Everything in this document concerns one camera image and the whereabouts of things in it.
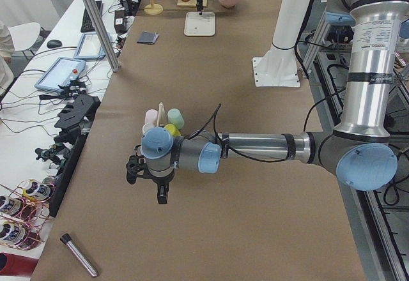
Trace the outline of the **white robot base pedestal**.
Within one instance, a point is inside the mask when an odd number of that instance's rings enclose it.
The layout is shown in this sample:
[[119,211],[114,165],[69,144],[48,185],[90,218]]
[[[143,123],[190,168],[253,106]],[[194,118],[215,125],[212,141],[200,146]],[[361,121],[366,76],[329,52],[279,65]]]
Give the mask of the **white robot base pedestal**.
[[282,0],[270,50],[254,57],[257,87],[300,87],[295,47],[310,0]]

